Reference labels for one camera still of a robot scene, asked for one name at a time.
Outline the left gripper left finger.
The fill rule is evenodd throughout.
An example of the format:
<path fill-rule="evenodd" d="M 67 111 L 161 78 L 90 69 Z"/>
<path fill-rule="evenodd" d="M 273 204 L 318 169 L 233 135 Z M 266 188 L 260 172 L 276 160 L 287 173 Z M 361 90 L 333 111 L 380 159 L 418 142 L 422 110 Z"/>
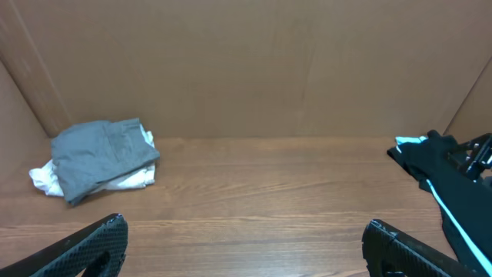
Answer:
<path fill-rule="evenodd" d="M 115 277 L 128 246 L 128 223 L 110 214 L 70 236 L 1 269 L 8 276 Z"/>

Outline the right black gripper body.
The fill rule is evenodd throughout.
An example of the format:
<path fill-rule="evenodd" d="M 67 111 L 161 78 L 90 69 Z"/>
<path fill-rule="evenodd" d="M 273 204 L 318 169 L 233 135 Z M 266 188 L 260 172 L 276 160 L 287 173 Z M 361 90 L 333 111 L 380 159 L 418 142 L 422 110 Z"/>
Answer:
<path fill-rule="evenodd" d="M 486 133 L 447 151 L 447 160 L 473 182 L 482 182 L 482 173 L 491 170 L 491 134 Z"/>

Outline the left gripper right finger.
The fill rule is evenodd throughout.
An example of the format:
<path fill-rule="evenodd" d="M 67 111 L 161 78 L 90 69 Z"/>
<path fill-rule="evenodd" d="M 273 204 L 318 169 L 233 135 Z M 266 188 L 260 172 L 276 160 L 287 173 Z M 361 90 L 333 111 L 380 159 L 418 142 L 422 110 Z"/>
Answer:
<path fill-rule="evenodd" d="M 373 219 L 366 226 L 362 236 L 362 254 L 371 277 L 480 275 L 380 219 Z"/>

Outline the grey shorts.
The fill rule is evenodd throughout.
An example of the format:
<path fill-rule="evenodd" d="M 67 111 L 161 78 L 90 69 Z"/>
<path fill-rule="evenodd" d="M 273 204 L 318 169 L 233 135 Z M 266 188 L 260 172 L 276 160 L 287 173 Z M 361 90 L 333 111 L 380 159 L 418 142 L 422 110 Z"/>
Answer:
<path fill-rule="evenodd" d="M 146 142 L 138 118 L 73 125 L 52 139 L 51 154 L 65 201 L 72 205 L 104 182 L 160 158 Z"/>

